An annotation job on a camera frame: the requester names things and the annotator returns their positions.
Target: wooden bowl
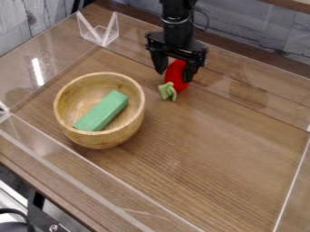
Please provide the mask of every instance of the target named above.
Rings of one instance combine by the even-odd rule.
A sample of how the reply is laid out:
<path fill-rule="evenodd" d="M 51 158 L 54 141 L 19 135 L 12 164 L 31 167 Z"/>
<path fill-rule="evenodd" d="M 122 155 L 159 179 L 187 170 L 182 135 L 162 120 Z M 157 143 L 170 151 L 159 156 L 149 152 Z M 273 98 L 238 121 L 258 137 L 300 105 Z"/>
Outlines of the wooden bowl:
<path fill-rule="evenodd" d="M 73 125 L 99 103 L 110 91 L 129 98 L 129 106 L 103 131 L 77 130 Z M 107 149 L 126 142 L 138 131 L 145 118 L 146 96 L 141 85 L 115 72 L 97 72 L 71 81 L 59 91 L 54 112 L 66 136 L 90 149 Z"/>

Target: bowl rim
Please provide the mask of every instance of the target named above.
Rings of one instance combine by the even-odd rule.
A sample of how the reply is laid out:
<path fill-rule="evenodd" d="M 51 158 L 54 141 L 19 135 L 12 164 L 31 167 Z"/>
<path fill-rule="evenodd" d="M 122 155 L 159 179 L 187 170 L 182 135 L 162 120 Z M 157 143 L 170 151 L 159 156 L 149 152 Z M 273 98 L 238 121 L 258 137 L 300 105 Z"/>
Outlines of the bowl rim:
<path fill-rule="evenodd" d="M 115 127 L 114 129 L 110 130 L 103 130 L 103 131 L 86 131 L 86 130 L 78 130 L 75 129 L 61 117 L 59 115 L 59 99 L 61 96 L 63 95 L 63 93 L 66 92 L 66 90 L 71 87 L 73 84 L 75 84 L 77 82 L 79 82 L 82 79 L 90 77 L 90 76 L 95 76 L 95 75 L 117 75 L 122 78 L 125 78 L 127 81 L 130 81 L 134 86 L 138 88 L 138 92 L 139 92 L 139 98 L 141 98 L 141 103 L 139 103 L 139 108 L 137 113 L 134 114 L 134 117 L 130 118 L 130 120 L 121 126 Z M 141 84 L 127 75 L 117 73 L 117 72 L 93 72 L 89 73 L 78 78 L 75 78 L 71 82 L 69 82 L 63 88 L 61 89 L 61 91 L 58 92 L 57 98 L 54 100 L 54 113 L 58 119 L 58 122 L 61 123 L 61 125 L 70 131 L 83 134 L 83 135 L 105 135 L 105 134 L 110 134 L 114 133 L 115 131 L 119 131 L 121 129 L 126 128 L 139 117 L 139 115 L 143 113 L 145 110 L 145 106 L 146 106 L 146 94 L 143 92 L 142 86 Z"/>

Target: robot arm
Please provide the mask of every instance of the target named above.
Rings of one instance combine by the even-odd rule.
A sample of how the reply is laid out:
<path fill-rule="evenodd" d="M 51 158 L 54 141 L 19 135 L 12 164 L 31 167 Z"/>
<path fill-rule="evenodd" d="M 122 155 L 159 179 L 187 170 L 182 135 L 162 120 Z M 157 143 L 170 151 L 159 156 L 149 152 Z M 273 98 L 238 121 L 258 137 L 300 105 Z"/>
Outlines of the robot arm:
<path fill-rule="evenodd" d="M 191 82 L 205 65 L 208 47 L 194 39 L 194 5 L 198 0 L 161 0 L 163 32 L 147 33 L 151 59 L 159 74 L 167 69 L 169 56 L 187 62 L 183 82 Z"/>

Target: green sponge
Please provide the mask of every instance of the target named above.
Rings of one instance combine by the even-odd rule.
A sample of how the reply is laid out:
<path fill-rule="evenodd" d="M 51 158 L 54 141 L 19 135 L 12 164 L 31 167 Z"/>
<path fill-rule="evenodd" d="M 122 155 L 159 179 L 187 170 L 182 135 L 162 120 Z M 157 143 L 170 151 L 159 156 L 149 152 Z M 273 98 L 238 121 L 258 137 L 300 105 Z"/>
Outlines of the green sponge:
<path fill-rule="evenodd" d="M 165 100 L 170 99 L 175 102 L 177 100 L 177 91 L 175 91 L 175 84 L 173 82 L 169 82 L 159 86 L 161 96 Z"/>
<path fill-rule="evenodd" d="M 127 105 L 129 97 L 118 91 L 111 91 L 101 103 L 81 118 L 81 120 L 78 120 L 74 124 L 74 128 L 81 131 L 103 130 Z"/>

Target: red object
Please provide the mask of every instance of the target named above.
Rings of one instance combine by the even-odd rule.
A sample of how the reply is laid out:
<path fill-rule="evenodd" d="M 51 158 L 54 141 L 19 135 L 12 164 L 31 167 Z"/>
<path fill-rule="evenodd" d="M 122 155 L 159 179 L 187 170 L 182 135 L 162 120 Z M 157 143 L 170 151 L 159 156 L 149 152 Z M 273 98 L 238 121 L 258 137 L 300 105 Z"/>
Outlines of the red object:
<path fill-rule="evenodd" d="M 174 83 L 174 89 L 181 92 L 189 87 L 189 82 L 183 82 L 183 72 L 187 67 L 187 62 L 175 60 L 167 68 L 165 82 Z"/>

